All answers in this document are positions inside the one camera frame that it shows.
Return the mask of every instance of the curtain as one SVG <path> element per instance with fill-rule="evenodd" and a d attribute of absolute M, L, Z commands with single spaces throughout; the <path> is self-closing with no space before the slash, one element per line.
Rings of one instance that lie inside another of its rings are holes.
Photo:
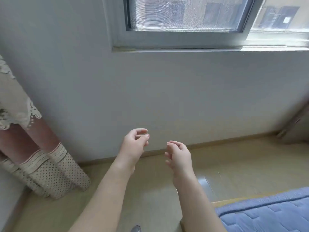
<path fill-rule="evenodd" d="M 73 160 L 0 55 L 0 166 L 36 194 L 62 197 L 90 179 Z"/>

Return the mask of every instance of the hand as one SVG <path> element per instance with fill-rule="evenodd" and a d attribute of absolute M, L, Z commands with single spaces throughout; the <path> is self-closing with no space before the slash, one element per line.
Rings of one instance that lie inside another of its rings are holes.
<path fill-rule="evenodd" d="M 176 141 L 169 141 L 165 156 L 169 158 L 166 164 L 173 170 L 173 183 L 176 185 L 183 177 L 194 177 L 195 174 L 192 167 L 191 153 L 186 145 Z"/>
<path fill-rule="evenodd" d="M 135 170 L 135 164 L 144 152 L 144 147 L 149 144 L 147 129 L 133 129 L 124 138 L 118 156 L 114 163 L 131 174 Z"/>

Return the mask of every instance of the wooden floor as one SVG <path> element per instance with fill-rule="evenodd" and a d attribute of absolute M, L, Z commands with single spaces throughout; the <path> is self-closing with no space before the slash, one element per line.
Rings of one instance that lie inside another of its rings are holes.
<path fill-rule="evenodd" d="M 309 186 L 309 145 L 260 138 L 191 151 L 194 171 L 212 202 Z M 131 177 L 118 231 L 178 232 L 182 217 L 164 156 L 141 159 Z M 31 194 L 14 232 L 66 232 L 90 200 L 109 163 L 85 167 L 90 188 L 59 200 Z"/>

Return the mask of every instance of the window sill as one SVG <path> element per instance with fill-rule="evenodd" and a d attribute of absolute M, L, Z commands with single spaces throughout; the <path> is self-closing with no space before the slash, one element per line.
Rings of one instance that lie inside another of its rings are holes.
<path fill-rule="evenodd" d="M 286 46 L 244 46 L 239 48 L 217 48 L 217 49 L 134 49 L 124 47 L 113 47 L 114 53 L 159 53 L 159 52 L 260 52 L 260 51 L 309 51 L 307 47 Z"/>

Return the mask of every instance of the white wall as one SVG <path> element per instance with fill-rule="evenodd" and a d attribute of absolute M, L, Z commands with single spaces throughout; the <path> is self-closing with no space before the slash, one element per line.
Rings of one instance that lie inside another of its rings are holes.
<path fill-rule="evenodd" d="M 0 169 L 0 231 L 4 228 L 20 198 L 24 185 Z"/>
<path fill-rule="evenodd" d="M 0 0 L 0 52 L 77 160 L 277 130 L 309 84 L 308 52 L 112 53 L 102 0 Z"/>

